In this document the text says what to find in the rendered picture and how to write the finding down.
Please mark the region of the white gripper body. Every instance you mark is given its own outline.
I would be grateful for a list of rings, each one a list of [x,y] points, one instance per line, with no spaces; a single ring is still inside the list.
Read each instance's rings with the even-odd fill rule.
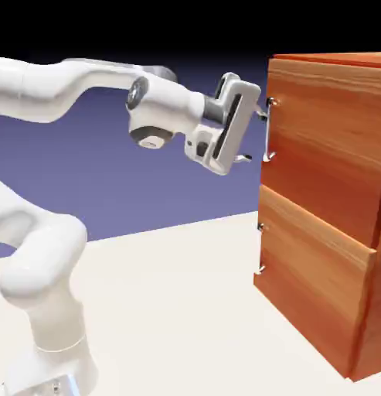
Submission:
[[[242,80],[235,73],[225,73],[219,82],[216,96],[209,101],[211,120],[219,122],[223,130],[213,148],[210,167],[219,175],[229,173],[253,114],[261,88]]]

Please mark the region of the large wooden cabinet door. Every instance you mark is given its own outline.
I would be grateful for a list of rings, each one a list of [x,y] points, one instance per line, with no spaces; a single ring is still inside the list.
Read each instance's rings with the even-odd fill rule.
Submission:
[[[261,181],[369,248],[381,230],[381,53],[277,55]]]

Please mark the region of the orange wooden cabinet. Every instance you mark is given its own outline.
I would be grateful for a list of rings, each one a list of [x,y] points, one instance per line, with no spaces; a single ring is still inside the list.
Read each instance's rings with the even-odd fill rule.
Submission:
[[[254,284],[343,376],[381,372],[381,52],[270,59]]]

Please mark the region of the small wooden cabinet door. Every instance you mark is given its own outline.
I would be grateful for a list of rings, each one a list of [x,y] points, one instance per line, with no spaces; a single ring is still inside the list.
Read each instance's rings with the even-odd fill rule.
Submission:
[[[255,286],[343,376],[350,375],[376,250],[260,188],[265,269]]]

